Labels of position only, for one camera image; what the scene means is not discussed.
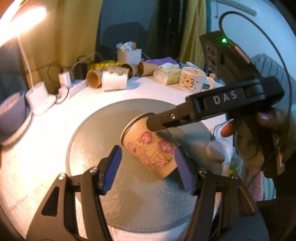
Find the person's hand holding gripper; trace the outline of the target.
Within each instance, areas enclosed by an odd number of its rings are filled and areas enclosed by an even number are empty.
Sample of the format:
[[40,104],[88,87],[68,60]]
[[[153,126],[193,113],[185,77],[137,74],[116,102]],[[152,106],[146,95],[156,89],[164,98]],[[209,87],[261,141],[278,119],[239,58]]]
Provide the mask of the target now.
[[252,176],[262,171],[266,178],[274,178],[278,172],[273,170],[273,164],[266,163],[256,128],[267,130],[278,138],[280,157],[287,163],[295,152],[295,118],[288,118],[284,108],[271,108],[258,113],[256,121],[251,120],[250,125],[246,123],[246,118],[237,118],[227,123],[220,132],[222,137],[233,136],[234,147]]

